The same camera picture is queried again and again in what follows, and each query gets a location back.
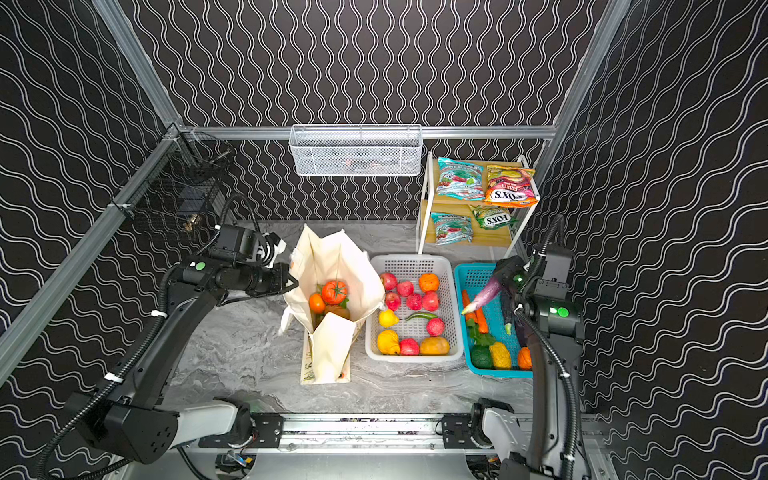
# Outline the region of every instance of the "black mesh basket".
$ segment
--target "black mesh basket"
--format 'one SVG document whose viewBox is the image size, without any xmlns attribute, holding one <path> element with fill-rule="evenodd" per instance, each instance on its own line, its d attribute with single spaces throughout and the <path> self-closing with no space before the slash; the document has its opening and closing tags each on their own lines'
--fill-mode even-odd
<svg viewBox="0 0 768 480">
<path fill-rule="evenodd" d="M 217 223 L 214 202 L 221 196 L 221 179 L 233 158 L 234 148 L 226 141 L 180 135 L 124 210 L 134 231 L 152 240 L 206 241 Z"/>
</svg>

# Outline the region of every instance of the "yellow vegetable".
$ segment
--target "yellow vegetable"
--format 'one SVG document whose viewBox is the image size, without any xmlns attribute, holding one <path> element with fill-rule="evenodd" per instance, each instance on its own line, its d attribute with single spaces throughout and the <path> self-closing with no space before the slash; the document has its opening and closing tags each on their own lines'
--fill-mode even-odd
<svg viewBox="0 0 768 480">
<path fill-rule="evenodd" d="M 422 341 L 419 351 L 422 355 L 448 355 L 451 345 L 441 336 L 430 336 Z"/>
<path fill-rule="evenodd" d="M 381 332 L 379 338 L 376 339 L 376 346 L 379 347 L 379 351 L 384 355 L 400 354 L 400 338 L 392 330 Z"/>
<path fill-rule="evenodd" d="M 512 357 L 504 343 L 496 342 L 489 349 L 491 350 L 493 368 L 497 370 L 510 370 L 512 368 Z"/>
<path fill-rule="evenodd" d="M 384 328 L 388 329 L 390 326 L 396 324 L 399 322 L 400 319 L 397 318 L 397 315 L 390 309 L 384 310 L 383 312 L 379 312 L 379 325 L 383 326 Z"/>
</svg>

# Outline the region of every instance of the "patterned wall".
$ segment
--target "patterned wall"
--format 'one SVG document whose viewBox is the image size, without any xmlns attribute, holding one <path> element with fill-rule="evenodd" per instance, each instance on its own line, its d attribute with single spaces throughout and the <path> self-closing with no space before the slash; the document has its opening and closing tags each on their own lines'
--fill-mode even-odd
<svg viewBox="0 0 768 480">
<path fill-rule="evenodd" d="M 552 124 L 605 0 L 121 0 L 184 123 Z"/>
<path fill-rule="evenodd" d="M 258 204 L 266 219 L 413 220 L 419 212 L 424 177 L 300 177 L 293 169 L 288 143 L 231 142 L 238 155 L 226 180 L 227 194 L 239 192 Z M 538 158 L 542 140 L 425 141 L 435 155 L 463 159 Z M 247 212 L 239 204 L 242 218 Z"/>
<path fill-rule="evenodd" d="M 0 333 L 164 131 L 97 18 L 0 2 Z"/>
<path fill-rule="evenodd" d="M 90 0 L 0 2 L 0 47 L 4 332 L 164 128 Z M 30 478 L 68 395 L 121 358 L 176 260 L 128 228 L 107 245 L 0 388 L 0 478 Z M 59 475 L 107 462 L 76 435 L 57 457 Z"/>
<path fill-rule="evenodd" d="M 626 480 L 768 477 L 766 65 L 768 3 L 637 0 L 541 186 Z"/>
</svg>

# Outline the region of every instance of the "blue plastic basket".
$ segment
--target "blue plastic basket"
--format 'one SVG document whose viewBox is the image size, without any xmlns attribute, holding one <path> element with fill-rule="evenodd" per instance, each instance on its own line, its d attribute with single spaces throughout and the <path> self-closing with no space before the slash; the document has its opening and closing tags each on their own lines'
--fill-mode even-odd
<svg viewBox="0 0 768 480">
<path fill-rule="evenodd" d="M 453 275 L 456 280 L 456 294 L 458 296 L 459 310 L 463 308 L 462 291 L 467 290 L 469 299 L 474 299 L 475 295 L 480 293 L 480 290 L 482 290 L 491 278 L 491 274 L 495 267 L 495 263 L 462 263 L 455 268 Z M 475 345 L 475 341 L 469 338 L 467 324 L 462 315 L 461 324 L 462 335 L 464 336 L 464 358 L 469 369 L 478 375 L 495 376 L 503 379 L 532 379 L 533 372 L 530 370 L 518 369 L 520 343 L 518 343 L 514 328 L 512 329 L 511 335 L 507 335 L 507 332 L 504 330 L 502 302 L 498 296 L 488 305 L 484 306 L 482 311 L 485 314 L 485 320 L 488 322 L 488 332 L 496 337 L 497 341 L 504 343 L 507 350 L 509 350 L 509 354 L 512 356 L 512 370 L 484 370 L 472 365 L 472 358 L 469 355 L 469 350 Z"/>
</svg>

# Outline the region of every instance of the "candy bag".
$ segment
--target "candy bag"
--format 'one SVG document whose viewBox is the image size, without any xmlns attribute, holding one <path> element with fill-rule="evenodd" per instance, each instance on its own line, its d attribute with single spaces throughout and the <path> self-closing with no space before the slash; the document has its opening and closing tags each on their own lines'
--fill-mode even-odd
<svg viewBox="0 0 768 480">
<path fill-rule="evenodd" d="M 460 200 L 479 200 L 483 198 L 482 167 L 467 162 L 440 157 L 440 178 L 437 194 Z"/>
<path fill-rule="evenodd" d="M 472 210 L 472 214 L 475 215 L 475 220 L 478 221 L 480 227 L 486 230 L 496 230 L 518 221 L 518 219 L 512 218 L 507 209 L 501 207 L 491 205 L 475 207 L 470 205 L 469 209 Z"/>
<path fill-rule="evenodd" d="M 538 202 L 531 183 L 536 172 L 531 168 L 488 165 L 488 191 L 485 202 L 499 207 L 530 207 Z"/>
<path fill-rule="evenodd" d="M 472 242 L 472 219 L 462 215 L 432 214 L 435 223 L 435 245 L 446 245 L 462 240 Z"/>
</svg>

